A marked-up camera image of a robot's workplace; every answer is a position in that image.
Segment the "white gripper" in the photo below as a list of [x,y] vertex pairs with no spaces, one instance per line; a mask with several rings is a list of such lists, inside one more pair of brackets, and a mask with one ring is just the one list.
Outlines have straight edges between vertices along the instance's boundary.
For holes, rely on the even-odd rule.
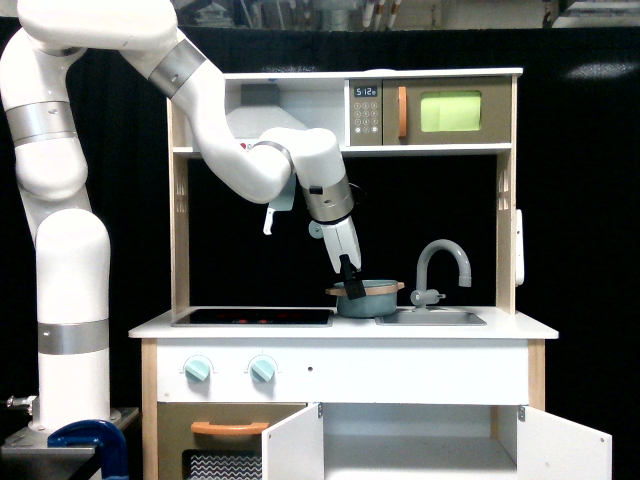
[[365,297],[365,287],[358,274],[361,251],[352,217],[334,224],[321,224],[321,230],[331,265],[341,275],[347,298]]

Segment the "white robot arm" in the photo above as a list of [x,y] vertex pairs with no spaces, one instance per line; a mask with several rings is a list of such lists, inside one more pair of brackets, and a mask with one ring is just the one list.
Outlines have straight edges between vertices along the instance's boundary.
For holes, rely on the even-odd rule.
[[119,52],[178,107],[210,170],[244,199],[269,203],[296,177],[333,269],[362,295],[354,202],[333,133],[272,128],[243,148],[227,124],[223,74],[179,29],[168,1],[21,1],[17,15],[1,55],[1,101],[35,247],[38,428],[111,414],[110,240],[91,209],[66,85],[89,49]]

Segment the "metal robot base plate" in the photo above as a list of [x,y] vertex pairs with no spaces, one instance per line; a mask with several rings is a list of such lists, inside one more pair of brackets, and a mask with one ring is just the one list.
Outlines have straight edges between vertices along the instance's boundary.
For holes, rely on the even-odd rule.
[[[137,408],[114,409],[107,421],[127,436],[140,426]],[[103,479],[100,459],[93,446],[48,448],[54,431],[31,424],[9,436],[1,445],[3,479]]]

